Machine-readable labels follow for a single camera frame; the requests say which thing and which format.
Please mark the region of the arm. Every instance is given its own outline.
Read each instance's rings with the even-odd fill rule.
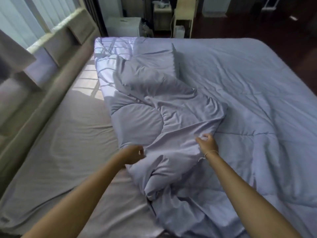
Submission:
[[[206,154],[241,223],[252,238],[300,238],[300,234],[266,199],[245,182],[218,154],[214,138],[196,138]]]
[[[108,185],[124,164],[144,158],[142,146],[117,152],[106,165],[88,177],[52,208],[22,238],[75,238],[84,228]]]

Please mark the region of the headboard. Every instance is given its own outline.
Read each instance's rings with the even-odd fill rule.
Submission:
[[[78,8],[28,48],[29,62],[0,84],[0,195],[93,53],[98,28]]]

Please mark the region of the bracelet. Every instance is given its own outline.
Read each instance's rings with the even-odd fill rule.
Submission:
[[[207,151],[206,153],[205,153],[205,158],[206,158],[206,154],[208,154],[209,152],[216,152],[216,153],[218,153],[218,155],[219,155],[219,152],[218,151],[216,151],[216,150],[209,150],[209,151]]]

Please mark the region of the hand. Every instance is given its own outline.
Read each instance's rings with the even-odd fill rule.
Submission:
[[[218,155],[218,145],[216,140],[212,137],[211,134],[204,134],[204,137],[207,139],[201,139],[196,137],[196,142],[199,144],[201,151],[205,154],[208,151],[215,150],[216,152],[210,152],[211,154]]]
[[[120,149],[117,155],[124,164],[135,164],[145,157],[144,149],[141,145],[129,145]]]

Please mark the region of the wooden floor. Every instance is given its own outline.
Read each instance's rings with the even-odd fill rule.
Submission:
[[[170,32],[155,32],[155,37],[170,37]],[[261,15],[206,18],[197,15],[192,38],[256,38],[277,55],[317,95],[317,38],[287,18]]]

